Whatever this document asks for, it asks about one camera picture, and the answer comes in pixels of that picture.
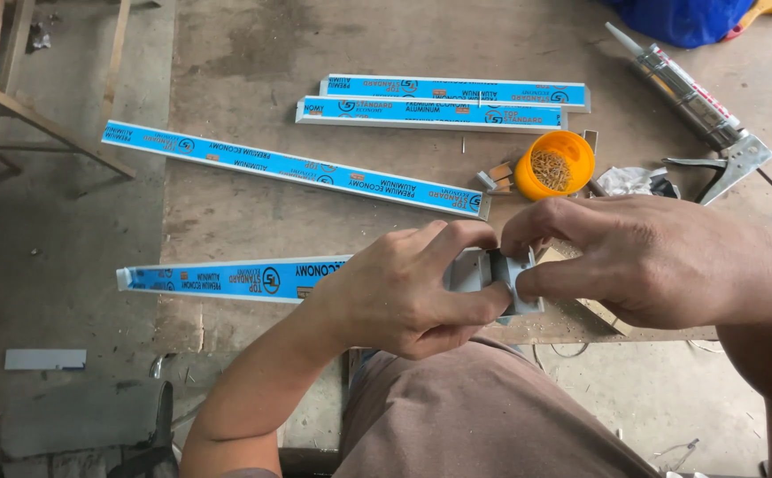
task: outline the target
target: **caulking gun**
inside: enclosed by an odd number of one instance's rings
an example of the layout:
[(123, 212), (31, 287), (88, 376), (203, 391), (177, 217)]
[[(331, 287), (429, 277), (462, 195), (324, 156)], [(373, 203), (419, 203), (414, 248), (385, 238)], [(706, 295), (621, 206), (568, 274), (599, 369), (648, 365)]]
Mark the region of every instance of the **caulking gun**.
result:
[(761, 139), (738, 128), (740, 120), (656, 44), (644, 49), (609, 22), (604, 26), (636, 57), (629, 69), (654, 86), (684, 124), (718, 153), (718, 158), (663, 159), (668, 164), (717, 170), (696, 202), (706, 206), (755, 170), (772, 185), (772, 179), (760, 169), (763, 163), (772, 159), (772, 150)]

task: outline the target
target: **concrete floor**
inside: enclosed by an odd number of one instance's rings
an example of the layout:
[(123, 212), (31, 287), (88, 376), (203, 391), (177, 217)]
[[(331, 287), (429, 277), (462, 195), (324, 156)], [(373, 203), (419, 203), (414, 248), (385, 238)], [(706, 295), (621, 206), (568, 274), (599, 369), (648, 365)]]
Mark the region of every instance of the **concrete floor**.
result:
[[(116, 7), (46, 4), (41, 10), (57, 10), (64, 20), (53, 27), (52, 49), (24, 58), (20, 88), (40, 112), (91, 138)], [(131, 15), (115, 119), (167, 125), (173, 37), (174, 2)], [(8, 136), (40, 139), (17, 125)], [(138, 179), (116, 180), (84, 158), (35, 154), (15, 155), (25, 172), (0, 180), (0, 409), (10, 397), (73, 380), (147, 375), (156, 297), (118, 293), (114, 271), (158, 262), (164, 160), (115, 153), (138, 169)], [(40, 253), (30, 255), (36, 248)], [(18, 347), (88, 349), (87, 369), (3, 371), (4, 351)], [(568, 354), (573, 348), (558, 350)], [(530, 354), (529, 347), (523, 350)], [(560, 386), (610, 429), (622, 429), (623, 440), (647, 459), (695, 438), (698, 448), (681, 471), (757, 475), (757, 463), (766, 458), (763, 401), (725, 355), (687, 343), (593, 344), (570, 359), (542, 345), (539, 354)], [(180, 355), (168, 362), (165, 377), (175, 382), (179, 399), (175, 414), (205, 397), (231, 359), (232, 354)], [(194, 382), (181, 381), (186, 370)], [(337, 401), (337, 376), (336, 367), (328, 370), (308, 400)], [(286, 444), (335, 442), (321, 435), (327, 431), (323, 424), (338, 423), (338, 405), (315, 410), (310, 404), (290, 420), (293, 433), (289, 438), (287, 432)], [(301, 417), (317, 417), (317, 425), (304, 425)], [(187, 428), (177, 430), (178, 441)], [(681, 454), (655, 463), (672, 465)]]

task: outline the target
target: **brown shirt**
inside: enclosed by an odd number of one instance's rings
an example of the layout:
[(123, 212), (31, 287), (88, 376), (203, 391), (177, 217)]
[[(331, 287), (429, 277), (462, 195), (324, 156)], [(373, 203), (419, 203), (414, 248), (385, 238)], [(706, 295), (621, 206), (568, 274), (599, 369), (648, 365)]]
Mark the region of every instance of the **brown shirt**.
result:
[[(659, 476), (523, 355), (486, 339), (419, 362), (371, 357), (339, 453), (336, 477)], [(226, 476), (271, 476), (254, 472)]]

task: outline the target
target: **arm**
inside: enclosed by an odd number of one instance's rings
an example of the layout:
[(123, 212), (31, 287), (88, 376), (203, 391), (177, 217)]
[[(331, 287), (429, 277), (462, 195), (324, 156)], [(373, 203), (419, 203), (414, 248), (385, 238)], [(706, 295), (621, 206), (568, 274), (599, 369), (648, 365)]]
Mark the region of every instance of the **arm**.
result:
[(442, 275), (464, 248), (497, 244), (485, 223), (434, 221), (379, 238), (321, 279), (224, 372), (191, 427), (180, 475), (244, 468), (281, 475), (275, 430), (324, 366), (351, 346), (422, 359), (468, 341), (507, 309), (510, 292), (496, 283), (451, 293)]
[(583, 256), (523, 272), (517, 292), (596, 299), (638, 327), (717, 326), (732, 364), (766, 402), (772, 474), (772, 231), (662, 197), (552, 199), (505, 226), (502, 251), (517, 255), (550, 237)]

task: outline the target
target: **blue plastic bag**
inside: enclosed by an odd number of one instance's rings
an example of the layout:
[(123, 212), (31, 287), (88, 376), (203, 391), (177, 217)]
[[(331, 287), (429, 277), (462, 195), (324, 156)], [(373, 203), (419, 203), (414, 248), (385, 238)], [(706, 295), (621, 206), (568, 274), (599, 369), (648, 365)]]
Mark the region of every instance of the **blue plastic bag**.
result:
[(605, 0), (632, 29), (685, 49), (718, 42), (754, 0)]

